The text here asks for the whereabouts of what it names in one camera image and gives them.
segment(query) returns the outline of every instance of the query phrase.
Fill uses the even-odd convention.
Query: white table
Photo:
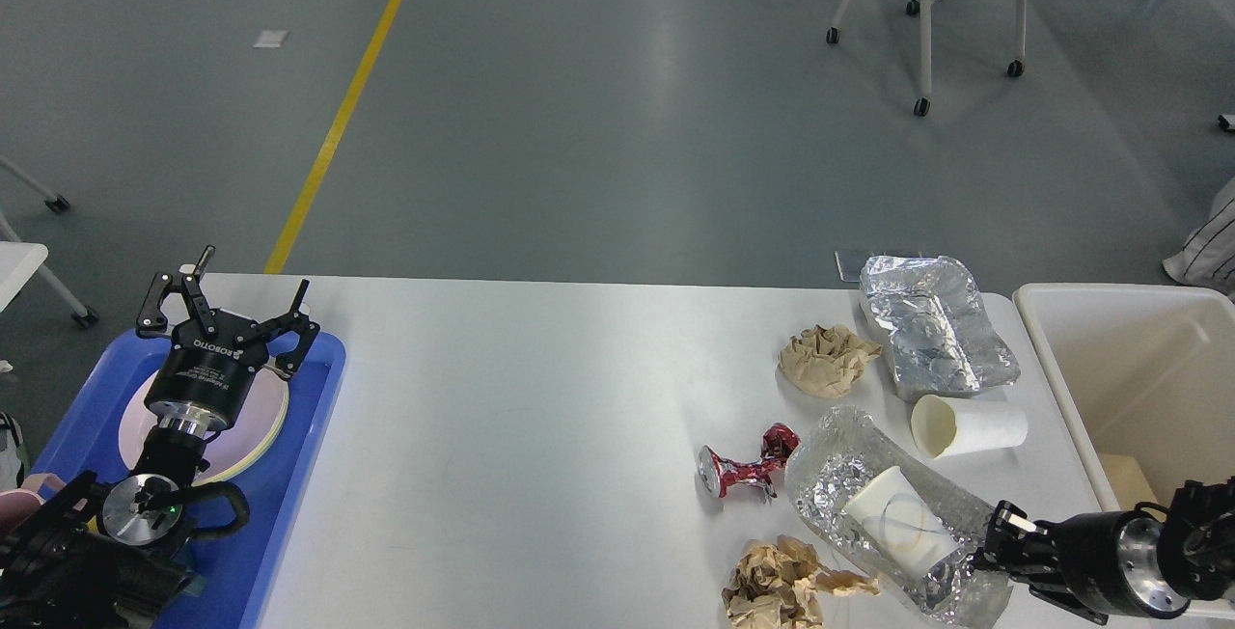
[[[207,274],[204,290],[269,318],[296,282]],[[986,299],[1029,439],[937,470],[1034,518],[1097,510],[1015,308]],[[773,421],[811,426],[832,403],[777,355],[815,323],[869,335],[855,292],[312,278],[306,303],[347,368],[262,627],[725,628],[748,539],[829,557],[784,497],[708,498],[694,457],[753,460]],[[916,452],[883,362],[845,399]],[[831,628],[920,625],[888,596],[824,604]],[[998,627],[1092,624],[1018,587]]]
[[[0,310],[9,305],[44,260],[47,246],[42,243],[0,241]]]

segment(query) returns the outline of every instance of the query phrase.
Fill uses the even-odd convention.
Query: foil tray
[[[923,576],[903,570],[844,510],[853,494],[893,466],[900,466],[914,492],[958,545]],[[893,594],[931,623],[990,629],[1008,607],[1008,577],[976,571],[969,564],[986,540],[994,507],[918,462],[879,431],[866,412],[837,405],[825,413],[789,456],[784,488],[806,526],[865,573],[878,573],[895,585],[899,593]]]
[[[862,310],[888,351],[897,395],[966,398],[1020,377],[987,318],[978,285],[950,257],[874,256],[862,268]]]

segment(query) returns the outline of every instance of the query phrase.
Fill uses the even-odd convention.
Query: blue tray
[[[270,353],[294,346],[295,336],[274,340]],[[73,407],[35,463],[35,472],[54,472],[65,482],[93,470],[100,482],[122,479],[128,468],[120,460],[116,433],[130,398],[163,365],[168,340],[142,340],[136,332],[120,335],[95,365]],[[283,429],[270,449],[232,482],[248,498],[248,525],[222,540],[190,542],[194,570],[205,577],[198,598],[180,597],[159,615],[154,627],[251,629],[257,625],[274,572],[283,556],[304,494],[309,472],[321,446],[338,393],[346,360],[335,335],[317,335],[300,371],[291,378]],[[194,507],[200,525],[231,519],[221,500]]]

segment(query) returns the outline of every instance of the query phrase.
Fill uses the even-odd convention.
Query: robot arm
[[[1173,619],[1191,601],[1218,599],[1235,587],[1235,477],[1208,487],[1188,481],[1170,508],[1141,503],[1062,523],[1030,523],[999,502],[973,566],[1008,573],[1032,596],[1094,624],[1112,614]]]
[[[146,629],[182,593],[203,581],[183,550],[189,540],[228,536],[248,523],[245,493],[230,482],[194,484],[206,445],[235,425],[256,373],[284,381],[304,362],[319,326],[301,313],[301,281],[287,313],[257,323],[211,308],[199,282],[214,255],[193,271],[158,273],[137,316],[137,334],[163,337],[162,305],[180,295],[189,319],[170,329],[172,348],[151,383],[146,407],[158,421],[127,477],[112,484],[84,471],[0,540],[0,627]],[[267,344],[295,332],[294,348],[274,357]],[[193,508],[222,498],[224,525],[198,526]],[[98,523],[98,531],[90,524]]]

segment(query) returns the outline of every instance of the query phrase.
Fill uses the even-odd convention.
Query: gray floor
[[[961,258],[984,290],[1161,283],[1233,175],[1235,0],[405,0],[288,273],[839,287],[839,247]],[[0,205],[104,315],[32,282],[0,409],[46,442],[151,276],[259,272],[385,0],[0,0]],[[262,28],[287,44],[257,51]]]

